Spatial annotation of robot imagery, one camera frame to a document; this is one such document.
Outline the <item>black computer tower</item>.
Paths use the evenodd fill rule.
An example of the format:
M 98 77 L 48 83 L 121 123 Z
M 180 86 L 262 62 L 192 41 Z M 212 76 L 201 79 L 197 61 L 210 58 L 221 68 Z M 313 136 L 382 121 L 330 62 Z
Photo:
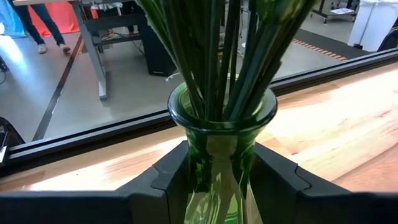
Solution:
M 144 46 L 148 72 L 160 77 L 173 74 L 176 66 L 152 27 L 142 23 L 138 25 L 138 31 Z

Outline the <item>green glass vase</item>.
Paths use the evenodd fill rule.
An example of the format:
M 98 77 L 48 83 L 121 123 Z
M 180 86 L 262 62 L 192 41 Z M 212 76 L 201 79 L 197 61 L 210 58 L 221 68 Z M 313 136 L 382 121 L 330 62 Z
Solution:
M 253 115 L 237 122 L 196 118 L 184 83 L 170 94 L 168 109 L 188 142 L 190 193 L 184 224 L 262 224 L 249 171 L 256 138 L 277 112 L 272 90 L 266 90 Z

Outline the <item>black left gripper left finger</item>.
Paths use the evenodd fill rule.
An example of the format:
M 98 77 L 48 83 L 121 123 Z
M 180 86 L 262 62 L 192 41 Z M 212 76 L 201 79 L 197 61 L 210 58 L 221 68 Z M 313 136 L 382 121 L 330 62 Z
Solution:
M 188 143 L 182 141 L 118 189 L 127 197 L 132 224 L 184 224 L 189 182 Z

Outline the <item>black floor mat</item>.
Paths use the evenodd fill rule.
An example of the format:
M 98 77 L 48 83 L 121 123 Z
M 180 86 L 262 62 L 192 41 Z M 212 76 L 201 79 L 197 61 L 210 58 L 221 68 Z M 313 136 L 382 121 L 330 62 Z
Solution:
M 297 31 L 292 42 L 339 61 L 350 60 L 369 54 L 367 51 L 351 47 L 344 42 L 303 29 Z

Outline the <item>white paper sheet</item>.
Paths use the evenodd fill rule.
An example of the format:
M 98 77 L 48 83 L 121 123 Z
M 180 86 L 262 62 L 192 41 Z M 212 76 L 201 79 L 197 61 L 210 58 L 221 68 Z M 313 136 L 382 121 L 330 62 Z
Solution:
M 336 8 L 333 10 L 330 10 L 332 16 L 341 16 L 341 15 L 347 15 L 347 14 L 355 14 L 355 11 L 352 9 L 348 8 Z

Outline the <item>person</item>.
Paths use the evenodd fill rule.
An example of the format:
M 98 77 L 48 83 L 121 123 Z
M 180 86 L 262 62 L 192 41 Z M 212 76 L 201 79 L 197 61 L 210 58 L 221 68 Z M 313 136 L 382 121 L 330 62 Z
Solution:
M 24 29 L 30 34 L 30 36 L 38 45 L 38 53 L 45 54 L 47 52 L 47 46 L 32 22 L 28 6 L 27 5 L 15 6 L 13 3 L 14 0 L 7 0 L 7 1 L 11 5 L 13 10 L 16 12 L 16 14 L 19 16 L 19 19 L 21 20 Z M 68 55 L 70 53 L 70 47 L 66 45 L 64 38 L 61 32 L 59 31 L 56 23 L 50 17 L 50 14 L 47 8 L 45 7 L 45 4 L 33 4 L 31 5 L 31 8 L 35 11 L 35 13 L 39 16 L 42 22 L 46 25 L 47 29 L 53 35 L 53 38 L 55 39 L 58 47 L 62 50 L 62 52 L 65 55 Z

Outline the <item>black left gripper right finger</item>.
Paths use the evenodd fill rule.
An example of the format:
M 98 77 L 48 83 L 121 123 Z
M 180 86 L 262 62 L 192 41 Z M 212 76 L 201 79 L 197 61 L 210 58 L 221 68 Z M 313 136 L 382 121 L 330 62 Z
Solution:
M 349 191 L 255 144 L 251 188 L 263 224 L 350 224 Z

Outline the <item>blue cloth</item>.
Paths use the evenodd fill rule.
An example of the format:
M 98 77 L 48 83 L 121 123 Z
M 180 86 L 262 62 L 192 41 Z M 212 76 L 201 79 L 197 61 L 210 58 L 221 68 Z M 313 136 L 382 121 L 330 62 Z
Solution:
M 26 37 L 19 16 L 7 0 L 0 0 L 0 35 L 8 35 L 12 38 Z

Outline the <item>white bin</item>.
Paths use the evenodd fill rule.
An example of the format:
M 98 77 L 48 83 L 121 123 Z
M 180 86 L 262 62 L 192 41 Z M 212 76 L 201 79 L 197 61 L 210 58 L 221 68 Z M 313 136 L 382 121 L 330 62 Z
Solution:
M 398 0 L 360 0 L 348 45 L 376 52 L 398 19 Z

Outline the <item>yellow artificial tulip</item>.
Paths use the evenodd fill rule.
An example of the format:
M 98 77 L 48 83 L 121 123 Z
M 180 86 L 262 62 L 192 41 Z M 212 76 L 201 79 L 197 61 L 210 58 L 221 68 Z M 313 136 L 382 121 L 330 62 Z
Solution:
M 277 73 L 281 58 L 317 0 L 249 0 L 243 65 L 230 91 L 223 119 L 237 121 L 254 112 Z

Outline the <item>grey desk leg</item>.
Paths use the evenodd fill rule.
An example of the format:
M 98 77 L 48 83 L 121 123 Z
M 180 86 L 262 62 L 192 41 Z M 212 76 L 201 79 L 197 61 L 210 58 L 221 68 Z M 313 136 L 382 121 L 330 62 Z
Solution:
M 107 99 L 106 92 L 106 72 L 101 63 L 100 55 L 97 51 L 97 48 L 93 42 L 93 36 L 91 32 L 88 30 L 86 25 L 85 15 L 83 14 L 82 3 L 80 1 L 72 1 L 71 2 L 73 11 L 76 15 L 78 25 L 80 28 L 81 36 L 83 37 L 86 50 L 90 56 L 91 62 L 93 64 L 93 68 L 96 73 L 96 77 L 98 80 L 98 90 L 99 90 L 99 99 L 101 101 L 105 101 Z

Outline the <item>orange cloth screen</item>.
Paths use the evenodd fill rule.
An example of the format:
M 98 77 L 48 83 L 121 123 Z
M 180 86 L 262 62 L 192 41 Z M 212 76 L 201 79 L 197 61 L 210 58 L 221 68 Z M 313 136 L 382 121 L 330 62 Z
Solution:
M 50 17 L 56 23 L 59 31 L 62 34 L 80 31 L 76 15 L 73 11 L 72 5 L 69 2 L 45 3 L 45 6 L 50 14 Z M 33 25 L 35 25 L 39 34 L 42 37 L 50 37 L 52 34 L 37 13 L 30 6 L 28 7 L 28 10 Z

